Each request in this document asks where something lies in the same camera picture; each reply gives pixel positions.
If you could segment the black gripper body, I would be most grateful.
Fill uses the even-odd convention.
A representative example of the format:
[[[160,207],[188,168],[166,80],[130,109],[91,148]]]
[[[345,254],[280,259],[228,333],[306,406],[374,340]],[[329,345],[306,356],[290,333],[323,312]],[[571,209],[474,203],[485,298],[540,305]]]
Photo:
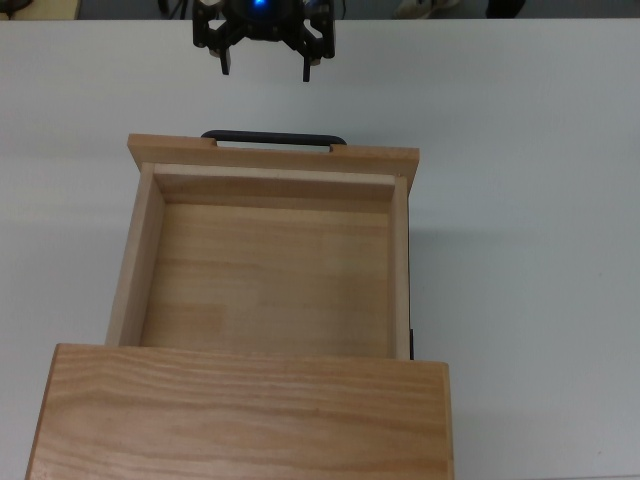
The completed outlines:
[[[221,35],[228,43],[238,43],[244,38],[268,42],[298,42],[303,26],[304,17],[300,15],[270,18],[234,15],[229,11],[221,26]]]

